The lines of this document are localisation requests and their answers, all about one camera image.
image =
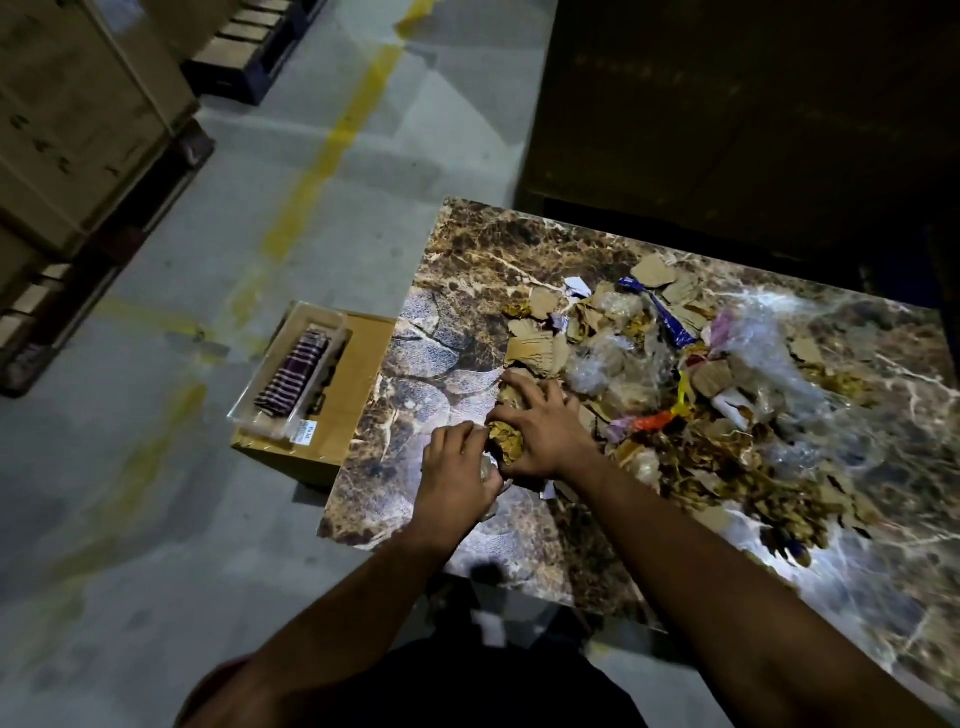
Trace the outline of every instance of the wooden pallet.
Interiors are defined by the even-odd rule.
[[[76,258],[35,272],[0,315],[0,394],[23,397],[30,391],[214,148],[200,124],[187,122]]]
[[[326,0],[244,0],[243,8],[190,61],[183,74],[209,93],[259,106]]]

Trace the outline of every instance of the person's right hand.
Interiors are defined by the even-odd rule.
[[[593,438],[580,424],[580,401],[571,395],[564,403],[564,391],[556,379],[538,386],[509,369],[502,379],[517,389],[530,407],[500,404],[487,416],[488,423],[512,425],[523,435],[523,454],[511,467],[500,469],[504,475],[563,479],[584,457],[597,454]]]

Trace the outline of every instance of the clear plastic tray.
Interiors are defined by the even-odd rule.
[[[283,365],[287,354],[293,350],[303,333],[311,326],[317,326],[327,332],[330,337],[324,355],[321,356],[313,376],[307,381],[297,405],[286,419],[271,417],[254,404],[260,393],[266,389],[274,378],[277,370]],[[337,354],[347,338],[347,317],[339,311],[330,311],[318,308],[311,303],[297,302],[292,304],[286,320],[274,336],[270,348],[263,357],[259,368],[247,385],[243,394],[233,409],[227,415],[228,419],[243,429],[270,440],[290,440],[297,434],[300,423],[303,422],[310,408],[310,403],[317,392],[317,386],[326,381],[330,368],[336,361]]]

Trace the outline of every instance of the pile of trash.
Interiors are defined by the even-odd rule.
[[[657,254],[595,290],[564,283],[565,294],[535,287],[504,308],[506,363],[575,393],[584,428],[620,468],[714,531],[738,510],[770,553],[802,567],[834,522],[870,538],[880,515],[850,477],[864,457],[866,387],[828,367],[812,338],[788,346],[760,304],[698,302],[695,274]],[[498,399],[525,406],[508,385]],[[493,423],[492,439],[506,464],[523,452],[509,425]]]

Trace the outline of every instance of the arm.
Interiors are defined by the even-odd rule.
[[[742,727],[945,723],[765,570],[597,452],[580,403],[504,375],[530,409],[489,419],[517,427],[524,454],[504,474],[558,477],[583,499],[644,596],[696,658]]]
[[[189,728],[288,725],[303,700],[376,665],[427,579],[500,493],[499,473],[480,481],[486,442],[487,430],[473,423],[436,430],[409,525],[264,644]]]

